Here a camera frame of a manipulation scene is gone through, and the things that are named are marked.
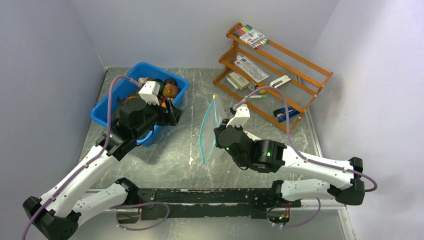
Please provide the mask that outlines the clear zip top bag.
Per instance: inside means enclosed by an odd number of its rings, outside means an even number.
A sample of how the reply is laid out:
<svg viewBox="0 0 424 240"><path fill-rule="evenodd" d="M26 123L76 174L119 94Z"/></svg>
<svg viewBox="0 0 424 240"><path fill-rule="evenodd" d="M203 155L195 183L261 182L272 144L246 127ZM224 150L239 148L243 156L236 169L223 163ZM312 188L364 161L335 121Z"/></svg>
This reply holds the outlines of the clear zip top bag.
<svg viewBox="0 0 424 240"><path fill-rule="evenodd" d="M219 95L214 94L199 131L199 149L203 165L221 157L225 152L222 148L216 147L217 140L214 133L214 129L220 126L223 119L227 119L227 112Z"/></svg>

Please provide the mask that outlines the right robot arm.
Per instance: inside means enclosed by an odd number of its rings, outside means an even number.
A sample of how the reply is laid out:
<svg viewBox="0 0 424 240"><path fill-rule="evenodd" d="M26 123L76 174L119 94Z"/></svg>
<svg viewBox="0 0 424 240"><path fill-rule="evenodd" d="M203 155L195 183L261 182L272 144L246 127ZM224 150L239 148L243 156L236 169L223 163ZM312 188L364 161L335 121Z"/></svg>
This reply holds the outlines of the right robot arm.
<svg viewBox="0 0 424 240"><path fill-rule="evenodd" d="M258 173L289 172L306 180L283 181L270 193L270 202L282 207L300 199L333 198L338 203L359 206L365 198L360 173L362 160L335 160L304 152L269 139L253 140L242 127L222 123L214 130L215 146L228 153L242 170Z"/></svg>

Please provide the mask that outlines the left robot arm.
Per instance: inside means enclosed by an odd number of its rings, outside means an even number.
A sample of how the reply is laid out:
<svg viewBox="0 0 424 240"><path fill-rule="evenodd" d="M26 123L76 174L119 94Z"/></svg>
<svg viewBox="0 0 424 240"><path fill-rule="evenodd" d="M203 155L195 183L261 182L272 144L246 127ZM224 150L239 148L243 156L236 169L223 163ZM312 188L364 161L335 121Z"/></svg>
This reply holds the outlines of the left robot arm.
<svg viewBox="0 0 424 240"><path fill-rule="evenodd" d="M132 208L140 203L138 187L123 177L108 188L83 197L91 185L114 163L138 145L138 140L155 126L175 126L182 111L170 99L164 105L147 104L136 97L124 102L120 116L112 119L107 102L107 128L81 161L62 181L41 197L23 203L29 226L49 240L69 239L87 220L109 208Z"/></svg>

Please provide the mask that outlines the dark plum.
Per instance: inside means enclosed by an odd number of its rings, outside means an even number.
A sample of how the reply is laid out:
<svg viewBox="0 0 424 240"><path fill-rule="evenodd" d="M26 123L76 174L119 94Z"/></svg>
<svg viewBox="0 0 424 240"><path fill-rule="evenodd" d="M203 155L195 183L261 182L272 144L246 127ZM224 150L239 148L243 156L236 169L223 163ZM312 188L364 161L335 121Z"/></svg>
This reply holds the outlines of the dark plum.
<svg viewBox="0 0 424 240"><path fill-rule="evenodd" d="M178 85L177 84L177 81L173 77L166 78L163 83L164 83L165 86L166 85L174 85L174 86L177 86Z"/></svg>

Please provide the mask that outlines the green capped white marker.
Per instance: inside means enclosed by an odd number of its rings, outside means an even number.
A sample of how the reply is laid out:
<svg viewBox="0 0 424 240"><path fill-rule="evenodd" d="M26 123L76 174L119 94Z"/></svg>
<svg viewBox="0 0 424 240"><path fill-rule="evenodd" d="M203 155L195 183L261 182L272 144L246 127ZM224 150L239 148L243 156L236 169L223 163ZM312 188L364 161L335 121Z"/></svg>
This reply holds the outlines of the green capped white marker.
<svg viewBox="0 0 424 240"><path fill-rule="evenodd" d="M267 98L267 95L251 95L251 96L245 96L246 99L263 99Z"/></svg>

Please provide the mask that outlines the garlic bulb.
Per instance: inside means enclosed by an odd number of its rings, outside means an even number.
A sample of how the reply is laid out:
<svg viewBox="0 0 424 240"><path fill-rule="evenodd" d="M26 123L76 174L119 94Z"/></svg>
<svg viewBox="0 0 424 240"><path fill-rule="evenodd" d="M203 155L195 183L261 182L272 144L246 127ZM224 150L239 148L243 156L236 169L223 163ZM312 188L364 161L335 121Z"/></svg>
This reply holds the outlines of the garlic bulb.
<svg viewBox="0 0 424 240"><path fill-rule="evenodd" d="M146 82L148 81L148 78L147 77L140 77L139 79L138 79L138 82L139 83L141 83L141 84L146 84Z"/></svg>

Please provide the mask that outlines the green white box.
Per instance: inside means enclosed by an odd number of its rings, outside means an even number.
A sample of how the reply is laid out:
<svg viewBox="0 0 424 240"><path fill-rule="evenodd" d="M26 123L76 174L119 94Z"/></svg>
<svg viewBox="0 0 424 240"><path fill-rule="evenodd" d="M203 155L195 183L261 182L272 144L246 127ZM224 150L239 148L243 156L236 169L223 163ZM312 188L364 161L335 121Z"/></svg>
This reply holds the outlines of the green white box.
<svg viewBox="0 0 424 240"><path fill-rule="evenodd" d="M249 86L249 82L237 72L230 72L227 78L237 90L242 91Z"/></svg>

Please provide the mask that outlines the blue stapler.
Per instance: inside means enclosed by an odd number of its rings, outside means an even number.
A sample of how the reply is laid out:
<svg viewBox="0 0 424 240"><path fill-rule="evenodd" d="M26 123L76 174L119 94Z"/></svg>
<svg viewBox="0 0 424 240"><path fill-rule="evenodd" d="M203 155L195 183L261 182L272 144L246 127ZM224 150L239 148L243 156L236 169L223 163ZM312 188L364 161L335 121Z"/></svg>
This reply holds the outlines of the blue stapler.
<svg viewBox="0 0 424 240"><path fill-rule="evenodd" d="M273 115L276 117L279 123L286 121L287 117L291 118L299 114L300 112L291 106L288 106L287 109L282 107L273 111Z"/></svg>

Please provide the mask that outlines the packaged item in blister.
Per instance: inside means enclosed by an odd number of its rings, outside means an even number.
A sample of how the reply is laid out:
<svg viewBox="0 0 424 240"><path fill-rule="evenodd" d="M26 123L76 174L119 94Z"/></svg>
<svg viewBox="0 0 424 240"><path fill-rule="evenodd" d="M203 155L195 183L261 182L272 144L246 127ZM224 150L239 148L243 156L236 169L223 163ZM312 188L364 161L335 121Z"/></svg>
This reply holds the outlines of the packaged item in blister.
<svg viewBox="0 0 424 240"><path fill-rule="evenodd" d="M249 75L255 82L260 83L267 79L269 75L259 68L246 56L237 55L234 64Z"/></svg>

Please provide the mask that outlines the orange wooden shelf rack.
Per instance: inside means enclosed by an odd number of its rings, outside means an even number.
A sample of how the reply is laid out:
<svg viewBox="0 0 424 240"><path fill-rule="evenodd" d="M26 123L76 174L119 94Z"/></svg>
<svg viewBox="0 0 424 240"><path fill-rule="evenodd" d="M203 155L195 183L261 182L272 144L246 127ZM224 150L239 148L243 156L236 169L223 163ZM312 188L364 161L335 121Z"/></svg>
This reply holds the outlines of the orange wooden shelf rack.
<svg viewBox="0 0 424 240"><path fill-rule="evenodd" d="M231 39L232 44L219 58L219 63L224 65L224 69L213 80L213 84L239 101L249 94L251 90L249 88L236 90L228 81L229 73L236 72L240 74L256 87L269 86L271 81L287 75L291 78L290 83L279 88L267 89L267 98L250 98L246 104L252 111L286 131L286 122L278 122L273 115L274 110L284 107L283 99L286 99L289 107L293 107L300 112L300 114L291 117L289 120L289 129L293 130L302 117L307 114L313 101L333 76L333 72L318 66L272 40L257 50L253 49L233 35L233 32L242 26L244 25L238 22L227 31L226 37ZM261 82L254 81L235 65L237 55L249 58L269 77Z"/></svg>

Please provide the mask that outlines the white stapler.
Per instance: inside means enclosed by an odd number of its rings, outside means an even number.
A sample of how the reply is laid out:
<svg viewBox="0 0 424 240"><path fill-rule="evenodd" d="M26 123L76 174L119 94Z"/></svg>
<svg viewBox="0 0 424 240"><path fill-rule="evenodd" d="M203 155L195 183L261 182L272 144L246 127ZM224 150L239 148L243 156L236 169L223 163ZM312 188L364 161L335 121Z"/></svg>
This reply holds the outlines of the white stapler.
<svg viewBox="0 0 424 240"><path fill-rule="evenodd" d="M281 76L273 81L270 82L269 86L275 89L278 89L288 83L291 82L291 78L287 75Z"/></svg>

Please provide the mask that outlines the pack of coloured markers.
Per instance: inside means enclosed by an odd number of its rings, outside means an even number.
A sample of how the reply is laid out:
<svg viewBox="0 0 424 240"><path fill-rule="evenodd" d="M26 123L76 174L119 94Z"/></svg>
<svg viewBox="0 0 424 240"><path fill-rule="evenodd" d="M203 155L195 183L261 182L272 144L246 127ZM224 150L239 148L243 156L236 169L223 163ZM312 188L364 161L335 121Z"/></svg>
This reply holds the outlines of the pack of coloured markers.
<svg viewBox="0 0 424 240"><path fill-rule="evenodd" d="M255 30L248 24L236 29L232 34L254 50L258 50L262 46L267 45L270 41L263 33Z"/></svg>

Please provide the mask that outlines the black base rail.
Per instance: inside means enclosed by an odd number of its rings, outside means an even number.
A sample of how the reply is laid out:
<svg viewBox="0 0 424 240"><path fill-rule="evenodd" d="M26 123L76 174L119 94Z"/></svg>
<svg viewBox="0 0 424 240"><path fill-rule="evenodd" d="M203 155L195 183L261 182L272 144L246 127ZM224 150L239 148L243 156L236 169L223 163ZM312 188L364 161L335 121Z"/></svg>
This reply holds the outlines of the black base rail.
<svg viewBox="0 0 424 240"><path fill-rule="evenodd" d="M299 208L301 201L278 199L271 188L140 188L141 220L250 217L266 219L270 209Z"/></svg>

